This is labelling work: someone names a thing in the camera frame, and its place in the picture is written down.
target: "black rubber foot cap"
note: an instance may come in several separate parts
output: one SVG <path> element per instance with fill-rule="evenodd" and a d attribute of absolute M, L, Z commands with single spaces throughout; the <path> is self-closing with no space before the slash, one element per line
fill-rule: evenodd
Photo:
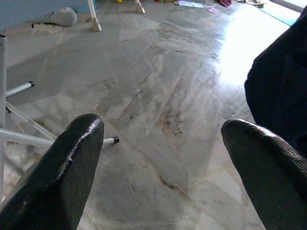
<path fill-rule="evenodd" d="M 33 81 L 29 81 L 29 83 L 31 84 L 31 87 L 35 86 L 35 83 Z"/>
<path fill-rule="evenodd" d="M 118 143 L 119 142 L 119 138 L 118 137 L 113 137 L 114 139 L 114 143 Z"/>
<path fill-rule="evenodd" d="M 11 113 L 11 110 L 8 109 L 8 107 L 5 107 L 6 111 L 8 111 L 8 113 Z"/>

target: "blue wall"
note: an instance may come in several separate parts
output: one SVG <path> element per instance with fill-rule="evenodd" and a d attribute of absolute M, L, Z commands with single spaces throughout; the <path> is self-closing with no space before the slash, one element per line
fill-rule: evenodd
<path fill-rule="evenodd" d="M 0 0 L 0 30 L 86 0 Z"/>

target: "marble floor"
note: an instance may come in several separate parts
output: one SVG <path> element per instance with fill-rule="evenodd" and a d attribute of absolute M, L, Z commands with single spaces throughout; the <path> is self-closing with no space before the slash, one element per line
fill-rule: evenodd
<path fill-rule="evenodd" d="M 105 147 L 79 230 L 263 230 L 223 145 L 229 118 L 252 121 L 244 81 L 253 59 L 288 26 L 253 6 L 220 10 L 134 1 L 100 3 L 102 32 L 88 16 L 71 28 L 26 23 L 5 32 L 8 101 L 60 134 L 97 113 Z M 16 117 L 9 129 L 38 135 Z M 45 149 L 8 143 L 5 195 Z"/>

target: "white chair leg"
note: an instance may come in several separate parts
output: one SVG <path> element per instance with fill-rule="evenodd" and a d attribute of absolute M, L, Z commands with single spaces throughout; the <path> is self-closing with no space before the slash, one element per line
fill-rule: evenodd
<path fill-rule="evenodd" d="M 140 0 L 135 0 L 136 10 L 138 13 L 145 13 L 143 6 L 141 5 Z"/>
<path fill-rule="evenodd" d="M 96 12 L 95 12 L 95 7 L 94 7 L 94 4 L 93 4 L 93 1 L 87 0 L 87 2 L 88 2 L 88 6 L 90 8 L 90 11 L 91 11 L 91 16 L 92 16 L 92 30 L 99 32 L 99 31 L 101 31 L 101 26 L 100 26 L 99 21 L 97 20 L 97 17 L 96 17 Z"/>

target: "small object on floor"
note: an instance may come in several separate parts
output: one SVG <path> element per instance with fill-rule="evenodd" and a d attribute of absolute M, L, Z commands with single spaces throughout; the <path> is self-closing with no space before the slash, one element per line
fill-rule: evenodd
<path fill-rule="evenodd" d="M 179 0 L 177 1 L 179 6 L 189 6 L 189 7 L 196 7 L 196 8 L 203 8 L 202 3 L 197 3 L 197 2 L 192 2 L 192 1 L 184 1 L 184 0 Z"/>
<path fill-rule="evenodd" d="M 266 4 L 263 0 L 236 0 L 237 2 L 245 2 L 247 4 L 256 6 L 257 8 L 263 8 Z"/>
<path fill-rule="evenodd" d="M 217 14 L 218 12 L 220 12 L 217 8 L 214 8 L 212 6 L 208 6 L 206 10 L 214 14 Z"/>
<path fill-rule="evenodd" d="M 77 22 L 77 14 L 72 8 L 63 8 L 43 17 L 32 20 L 33 23 L 53 23 L 61 26 L 73 26 Z"/>
<path fill-rule="evenodd" d="M 220 0 L 220 3 L 225 7 L 229 7 L 231 5 L 231 0 Z"/>

